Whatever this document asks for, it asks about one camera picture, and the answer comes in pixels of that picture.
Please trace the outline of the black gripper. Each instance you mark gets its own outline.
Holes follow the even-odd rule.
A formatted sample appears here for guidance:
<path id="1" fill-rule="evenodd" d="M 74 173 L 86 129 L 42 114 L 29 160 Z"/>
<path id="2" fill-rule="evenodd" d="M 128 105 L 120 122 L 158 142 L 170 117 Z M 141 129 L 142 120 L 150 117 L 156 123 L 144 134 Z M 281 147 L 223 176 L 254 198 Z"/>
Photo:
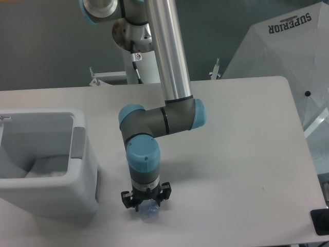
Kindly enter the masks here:
<path id="1" fill-rule="evenodd" d="M 138 211 L 139 205 L 146 200 L 153 199 L 158 206 L 170 198 L 172 188 L 169 182 L 153 184 L 138 184 L 132 182 L 132 191 L 121 192 L 121 200 L 126 208 Z"/>

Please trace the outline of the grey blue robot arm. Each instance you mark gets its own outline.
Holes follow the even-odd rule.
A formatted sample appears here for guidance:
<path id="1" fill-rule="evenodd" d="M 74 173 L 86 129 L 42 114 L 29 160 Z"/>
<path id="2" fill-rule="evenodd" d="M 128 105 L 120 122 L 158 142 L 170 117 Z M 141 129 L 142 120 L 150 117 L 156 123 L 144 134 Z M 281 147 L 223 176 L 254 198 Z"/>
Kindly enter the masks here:
<path id="1" fill-rule="evenodd" d="M 119 112 L 131 191 L 123 191 L 126 208 L 169 199 L 170 183 L 160 182 L 158 137 L 199 128 L 206 123 L 203 102 L 193 97 L 175 1 L 80 1 L 90 23 L 115 20 L 112 36 L 127 51 L 134 70 L 139 54 L 154 52 L 164 106 L 146 110 L 129 104 Z"/>

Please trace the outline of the white metal robot base frame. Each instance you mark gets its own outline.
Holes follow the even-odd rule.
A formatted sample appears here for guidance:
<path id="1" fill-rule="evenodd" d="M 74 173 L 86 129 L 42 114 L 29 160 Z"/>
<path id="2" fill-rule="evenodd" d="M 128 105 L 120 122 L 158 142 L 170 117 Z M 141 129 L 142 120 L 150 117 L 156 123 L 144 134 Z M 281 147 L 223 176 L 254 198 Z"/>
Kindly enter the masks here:
<path id="1" fill-rule="evenodd" d="M 92 79 L 89 84 L 90 86 L 127 84 L 126 72 L 94 73 L 92 67 L 89 67 L 89 72 Z"/>

